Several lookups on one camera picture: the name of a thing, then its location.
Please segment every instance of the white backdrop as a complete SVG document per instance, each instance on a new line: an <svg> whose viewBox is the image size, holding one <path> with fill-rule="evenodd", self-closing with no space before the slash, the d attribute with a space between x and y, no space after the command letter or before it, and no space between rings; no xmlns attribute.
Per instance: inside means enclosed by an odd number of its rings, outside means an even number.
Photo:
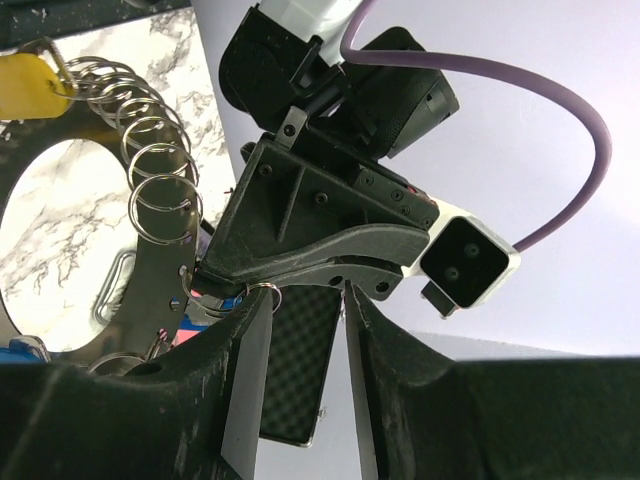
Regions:
<svg viewBox="0 0 640 480"><path fill-rule="evenodd" d="M253 0L193 0L209 69ZM425 48L532 69L588 99L614 140L609 178L567 227L524 256L491 301L440 321L405 281L383 311L401 326L590 354L640 353L640 2L634 0L380 0L360 45L402 25ZM448 74L461 111L403 152L393 168L428 193L472 211L515 242L579 189L593 148L581 125L547 101L489 80ZM256 140L251 119L218 95L235 162Z"/></svg>

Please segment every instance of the marble pattern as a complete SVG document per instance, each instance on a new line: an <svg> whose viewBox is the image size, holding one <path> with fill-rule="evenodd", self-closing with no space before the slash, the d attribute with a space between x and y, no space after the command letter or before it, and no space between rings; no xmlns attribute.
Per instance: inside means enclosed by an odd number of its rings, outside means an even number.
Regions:
<svg viewBox="0 0 640 480"><path fill-rule="evenodd" d="M235 182L193 11L57 45L67 60L96 55L131 66L176 109L200 170L205 218L216 224ZM136 245L129 194L123 169L92 142L57 145L32 164L0 225L0 291L23 333L61 351L100 332L91 315L97 295L118 252Z"/></svg>

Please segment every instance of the yellow plastic handle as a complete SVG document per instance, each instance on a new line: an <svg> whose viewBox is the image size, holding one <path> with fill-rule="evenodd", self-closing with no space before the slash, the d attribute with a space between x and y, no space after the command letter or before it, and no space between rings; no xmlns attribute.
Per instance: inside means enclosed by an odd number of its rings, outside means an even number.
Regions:
<svg viewBox="0 0 640 480"><path fill-rule="evenodd" d="M73 95L42 58L31 53L0 56L0 120L30 120L63 115Z"/></svg>

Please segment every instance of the purple cable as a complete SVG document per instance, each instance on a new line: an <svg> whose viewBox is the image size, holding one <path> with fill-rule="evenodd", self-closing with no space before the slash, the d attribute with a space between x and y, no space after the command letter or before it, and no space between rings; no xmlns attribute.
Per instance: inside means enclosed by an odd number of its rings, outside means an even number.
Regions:
<svg viewBox="0 0 640 480"><path fill-rule="evenodd" d="M355 13L340 45L343 58L349 63L385 67L432 68L470 73L515 85L557 103L572 113L589 130L595 146L593 168L585 184L554 218L514 245L522 252L545 239L567 223L584 207L604 179L611 163L612 145L609 129L600 114L583 98L559 83L522 68L484 58L448 53L417 51L353 50L353 39L376 0L364 0Z"/></svg>

